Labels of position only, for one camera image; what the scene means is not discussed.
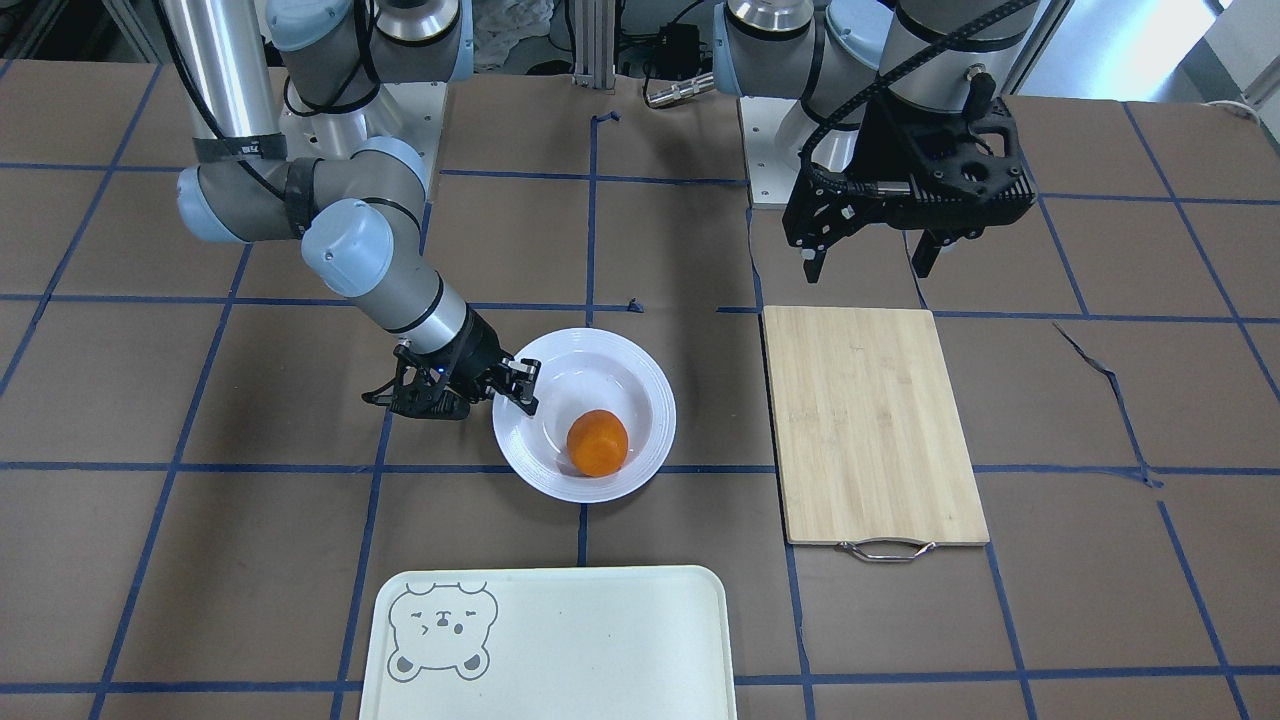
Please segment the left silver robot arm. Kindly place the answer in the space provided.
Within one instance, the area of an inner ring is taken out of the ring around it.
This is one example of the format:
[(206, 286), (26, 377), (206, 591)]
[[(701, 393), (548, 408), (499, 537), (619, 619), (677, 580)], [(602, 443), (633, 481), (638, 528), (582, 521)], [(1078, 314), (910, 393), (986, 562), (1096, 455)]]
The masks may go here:
[(998, 90), (1034, 1), (722, 1), (716, 87), (788, 99), (806, 127), (782, 218), (809, 283), (868, 225), (916, 231), (915, 275), (1036, 204)]

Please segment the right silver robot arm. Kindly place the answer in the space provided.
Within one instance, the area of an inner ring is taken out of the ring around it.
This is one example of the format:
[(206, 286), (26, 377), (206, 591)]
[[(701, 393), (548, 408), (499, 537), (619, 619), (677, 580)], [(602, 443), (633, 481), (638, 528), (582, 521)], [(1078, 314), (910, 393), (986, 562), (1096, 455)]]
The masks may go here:
[(177, 182), (187, 228), (214, 243), (296, 240), (334, 293), (396, 337), (396, 373), (364, 401), (413, 419), (461, 420), (497, 397), (538, 410), (540, 363), (495, 331), (422, 259), (430, 190), (419, 150), (370, 111), (388, 85), (474, 72), (468, 1), (270, 1), (262, 17), (288, 69), (273, 94), (251, 1), (156, 1), (193, 108), (198, 163)]

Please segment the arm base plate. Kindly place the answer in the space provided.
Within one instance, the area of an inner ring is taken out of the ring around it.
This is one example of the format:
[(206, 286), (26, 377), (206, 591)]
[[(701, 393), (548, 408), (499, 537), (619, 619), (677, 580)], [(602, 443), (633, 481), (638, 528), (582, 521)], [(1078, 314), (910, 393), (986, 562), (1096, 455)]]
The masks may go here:
[(739, 119), (750, 205), (783, 209), (799, 172), (799, 149), (815, 124), (799, 100), (781, 97), (740, 97)]
[[(347, 158), (374, 136), (389, 136), (408, 143), (419, 155), (426, 196), (434, 190), (438, 151), (449, 96), (447, 83), (383, 85), (379, 95), (352, 113), (310, 114), (307, 105), (285, 78), (279, 124), (287, 141), (287, 156)], [(300, 110), (307, 115), (298, 114)]]

